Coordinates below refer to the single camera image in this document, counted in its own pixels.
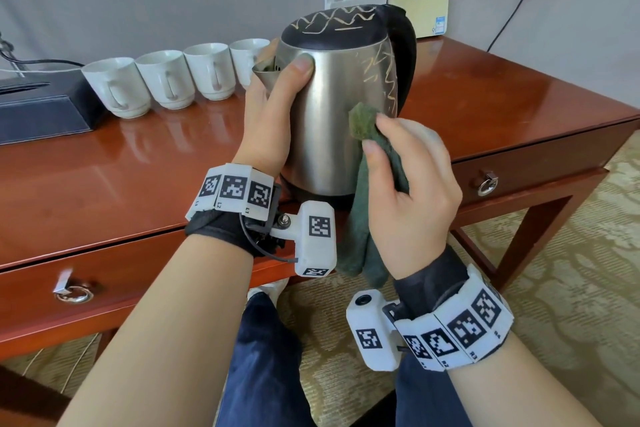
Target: white mug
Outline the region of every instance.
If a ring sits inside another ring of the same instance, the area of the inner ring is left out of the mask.
[[[269,45],[268,39],[242,39],[232,42],[231,57],[234,59],[238,81],[246,90],[251,83],[251,68],[258,62],[258,53]]]
[[[236,75],[228,45],[207,42],[190,46],[183,52],[196,87],[206,99],[225,99],[233,94]]]
[[[151,95],[133,58],[102,59],[83,66],[82,72],[116,117],[140,117],[151,108]]]
[[[136,66],[156,101],[169,110],[191,105],[196,94],[182,51],[164,50],[136,59]]]

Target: person's left hand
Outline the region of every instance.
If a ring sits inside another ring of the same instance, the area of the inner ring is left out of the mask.
[[[274,39],[258,60],[272,57],[277,45]],[[251,165],[273,177],[280,174],[291,145],[291,104],[313,72],[313,58],[301,54],[282,70],[268,99],[262,82],[251,76],[244,100],[244,136],[233,162]]]

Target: green cloth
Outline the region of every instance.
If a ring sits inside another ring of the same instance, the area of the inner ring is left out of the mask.
[[[409,183],[404,175],[400,156],[393,150],[388,139],[376,128],[377,113],[374,108],[358,103],[349,112],[351,135],[357,140],[375,140],[389,157],[396,189],[409,193]],[[358,169],[353,207],[347,219],[342,240],[338,244],[336,269],[350,277],[362,273],[369,285],[377,289],[384,286],[389,277],[389,272],[369,233],[369,169],[364,156]]]

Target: white shoe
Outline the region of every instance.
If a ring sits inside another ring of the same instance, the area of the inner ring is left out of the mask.
[[[247,301],[251,299],[255,294],[264,292],[269,296],[273,305],[277,306],[278,297],[284,290],[284,288],[289,283],[289,277],[283,278],[282,280],[276,280],[276,282],[271,282],[270,284],[264,284],[263,286],[253,287],[249,289],[249,292],[246,294]]]

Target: floor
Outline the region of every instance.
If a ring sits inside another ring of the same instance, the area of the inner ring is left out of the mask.
[[[556,378],[605,427],[632,427],[640,425],[640,131],[609,169],[505,296],[516,333]],[[466,231],[498,261],[522,215]],[[349,425],[393,388],[393,374],[364,366],[344,317],[365,288],[360,279],[332,275],[289,287],[278,303],[305,344],[301,379],[321,427]],[[390,284],[383,292],[392,298]],[[3,364],[59,391],[68,381],[65,394],[73,395],[91,368],[92,339],[43,350],[30,365],[34,355]]]

